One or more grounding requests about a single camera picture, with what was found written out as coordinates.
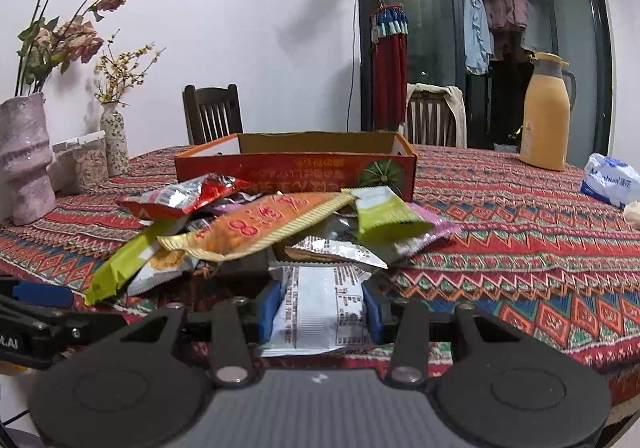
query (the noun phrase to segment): patterned tablecloth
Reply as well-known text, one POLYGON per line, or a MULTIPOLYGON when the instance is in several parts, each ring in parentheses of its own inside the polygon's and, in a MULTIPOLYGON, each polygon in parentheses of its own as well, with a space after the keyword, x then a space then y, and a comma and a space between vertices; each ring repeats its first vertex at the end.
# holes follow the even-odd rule
MULTIPOLYGON (((581 194, 582 172, 573 167, 551 172, 511 154, 417 149, 415 201, 459 222, 463 231, 402 263, 388 275, 387 290, 421 295, 436 311, 472 300, 605 374, 614 404, 640 394, 640 233, 622 213, 581 194)), ((182 150, 137 157, 129 174, 60 198, 57 209, 34 224, 0 228, 0 269, 66 285, 82 307, 92 272, 141 228, 114 199, 174 181, 174 155, 182 150)), ((120 297, 109 305, 129 317, 143 316, 169 299, 191 298, 193 284, 188 286, 174 284, 152 298, 120 297)), ((435 344, 431 352, 431 373, 446 370, 449 345, 435 344)), ((383 347, 257 363, 383 372, 389 355, 383 347)))

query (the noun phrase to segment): yellow thermos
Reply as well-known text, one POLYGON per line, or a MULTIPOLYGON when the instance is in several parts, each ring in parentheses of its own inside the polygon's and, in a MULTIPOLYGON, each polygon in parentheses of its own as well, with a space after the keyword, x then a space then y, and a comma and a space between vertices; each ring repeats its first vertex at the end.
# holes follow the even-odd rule
POLYGON ((536 53, 534 71, 524 97, 520 160, 546 170, 564 170, 569 118, 575 103, 575 76, 558 55, 536 53), (562 75, 571 80, 571 100, 562 75))

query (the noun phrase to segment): pumpkin picture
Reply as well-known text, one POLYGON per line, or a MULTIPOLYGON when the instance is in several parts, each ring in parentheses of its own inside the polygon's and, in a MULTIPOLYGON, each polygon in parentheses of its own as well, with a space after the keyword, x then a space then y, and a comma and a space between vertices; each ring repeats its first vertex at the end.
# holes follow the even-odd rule
POLYGON ((367 165, 358 176, 358 187, 388 186, 401 195, 406 182, 404 167, 392 159, 380 159, 367 165))

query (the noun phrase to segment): speckled vase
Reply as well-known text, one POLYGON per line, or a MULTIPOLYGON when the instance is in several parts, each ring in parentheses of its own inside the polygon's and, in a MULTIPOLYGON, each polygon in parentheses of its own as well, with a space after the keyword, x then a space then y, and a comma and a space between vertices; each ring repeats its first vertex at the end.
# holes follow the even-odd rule
POLYGON ((53 160, 44 96, 9 98, 0 104, 0 168, 12 193, 15 225, 37 221, 56 207, 47 175, 53 160))
POLYGON ((109 176, 120 175, 129 170, 129 151, 127 137, 124 134, 124 119, 116 111, 118 104, 104 106, 100 117, 100 128, 104 131, 109 176))

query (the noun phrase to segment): orange cardboard box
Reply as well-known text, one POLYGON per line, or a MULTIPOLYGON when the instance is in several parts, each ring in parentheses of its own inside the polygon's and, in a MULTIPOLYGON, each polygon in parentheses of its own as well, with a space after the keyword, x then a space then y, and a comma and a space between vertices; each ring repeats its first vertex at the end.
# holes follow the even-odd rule
POLYGON ((175 170, 178 181, 214 172, 264 193, 386 184, 411 201, 416 159, 398 133, 232 134, 177 155, 175 170))

